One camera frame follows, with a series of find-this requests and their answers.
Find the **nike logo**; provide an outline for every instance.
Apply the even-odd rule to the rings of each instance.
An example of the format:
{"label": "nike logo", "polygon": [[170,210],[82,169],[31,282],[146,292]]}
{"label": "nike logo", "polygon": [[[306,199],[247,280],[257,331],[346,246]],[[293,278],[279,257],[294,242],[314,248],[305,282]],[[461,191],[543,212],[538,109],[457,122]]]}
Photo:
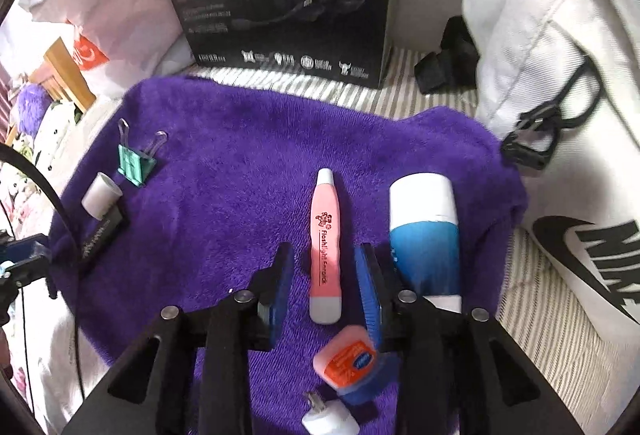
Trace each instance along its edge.
{"label": "nike logo", "polygon": [[564,235],[572,227],[578,225],[594,225],[578,219],[562,216],[541,217],[533,223],[532,231],[544,250],[573,272],[585,284],[596,291],[611,306],[635,323],[640,324],[625,309],[625,299],[631,299],[636,304],[640,302],[640,267],[630,269],[640,264],[640,240],[629,241],[639,232],[635,221],[604,229],[588,229],[576,231],[582,242],[597,242],[586,251],[605,281],[603,285],[582,262],[569,250]]}

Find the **purple fluffy pillow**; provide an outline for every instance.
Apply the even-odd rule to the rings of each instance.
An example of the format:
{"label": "purple fluffy pillow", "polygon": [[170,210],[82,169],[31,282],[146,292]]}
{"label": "purple fluffy pillow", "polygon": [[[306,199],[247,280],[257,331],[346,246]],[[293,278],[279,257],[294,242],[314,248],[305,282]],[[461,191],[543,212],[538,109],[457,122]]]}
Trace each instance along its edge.
{"label": "purple fluffy pillow", "polygon": [[41,85],[28,83],[23,86],[17,101],[20,115],[18,131],[35,138],[44,114],[52,103],[53,99]]}

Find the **blue vaseline logo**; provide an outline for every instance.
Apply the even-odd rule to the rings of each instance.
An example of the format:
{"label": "blue vaseline logo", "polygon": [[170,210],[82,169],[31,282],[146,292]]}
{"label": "blue vaseline logo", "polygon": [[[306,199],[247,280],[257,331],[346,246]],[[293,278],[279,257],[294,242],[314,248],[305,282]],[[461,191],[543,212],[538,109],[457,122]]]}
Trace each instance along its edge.
{"label": "blue vaseline logo", "polygon": [[358,357],[356,357],[356,360],[353,362],[353,367],[357,368],[358,370],[362,370],[364,367],[369,365],[372,359],[373,357],[371,354],[369,354],[369,352],[363,352]]}

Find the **blue bottle body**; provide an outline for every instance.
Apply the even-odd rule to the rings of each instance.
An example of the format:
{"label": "blue bottle body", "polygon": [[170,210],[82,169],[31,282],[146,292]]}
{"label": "blue bottle body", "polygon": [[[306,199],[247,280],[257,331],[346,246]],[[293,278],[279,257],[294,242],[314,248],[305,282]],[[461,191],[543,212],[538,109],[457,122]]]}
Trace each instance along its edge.
{"label": "blue bottle body", "polygon": [[389,233],[396,268],[405,285],[421,296],[460,295],[458,226],[412,222]]}

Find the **nike swoosh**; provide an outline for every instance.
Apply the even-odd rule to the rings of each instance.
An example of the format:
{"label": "nike swoosh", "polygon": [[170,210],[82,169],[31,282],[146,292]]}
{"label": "nike swoosh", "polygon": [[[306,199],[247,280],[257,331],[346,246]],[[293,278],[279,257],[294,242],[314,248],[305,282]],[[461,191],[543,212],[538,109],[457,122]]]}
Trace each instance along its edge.
{"label": "nike swoosh", "polygon": [[540,217],[533,223],[532,231],[540,245],[549,255],[553,256],[558,262],[569,269],[569,271],[573,272],[578,278],[585,282],[585,284],[602,296],[611,306],[622,312],[622,314],[634,323],[639,323],[623,307],[625,302],[622,296],[613,294],[607,287],[601,284],[591,271],[589,271],[567,247],[564,242],[564,234],[576,225],[594,224],[569,217]]}

